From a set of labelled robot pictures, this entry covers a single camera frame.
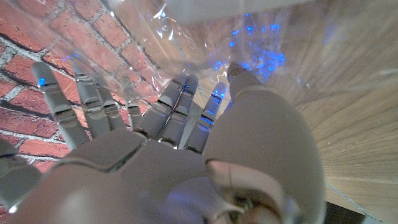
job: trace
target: blue light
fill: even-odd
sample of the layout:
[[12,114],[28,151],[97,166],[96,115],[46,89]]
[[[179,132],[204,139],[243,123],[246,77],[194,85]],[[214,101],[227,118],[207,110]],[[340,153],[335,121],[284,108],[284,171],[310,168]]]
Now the blue light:
[[44,86],[44,83],[45,83],[45,78],[40,78],[39,86]]
[[249,64],[246,64],[246,63],[242,64],[241,66],[242,66],[244,69],[248,69],[248,68],[249,68]]
[[207,119],[207,118],[204,118],[204,117],[201,116],[200,119],[202,119],[202,120],[206,121],[207,123],[213,125],[213,122],[211,120]]
[[279,24],[273,24],[273,25],[271,25],[271,29],[272,30],[276,30],[276,29],[279,29],[280,28],[280,25]]

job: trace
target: robotic hand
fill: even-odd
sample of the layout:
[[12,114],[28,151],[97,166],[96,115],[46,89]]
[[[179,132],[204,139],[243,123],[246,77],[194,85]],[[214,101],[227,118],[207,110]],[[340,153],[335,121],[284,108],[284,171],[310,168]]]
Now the robotic hand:
[[312,134],[250,71],[230,65],[233,106],[215,121],[226,90],[217,84],[184,150],[176,149],[196,76],[173,79],[143,118],[126,102],[128,131],[110,93],[77,72],[89,141],[51,70],[36,63],[33,71],[72,151],[27,194],[36,181],[13,172],[26,165],[10,162],[16,151],[2,148],[9,152],[0,155],[8,161],[0,183],[13,177],[22,188],[0,192],[8,208],[18,207],[10,223],[322,222],[323,171]]

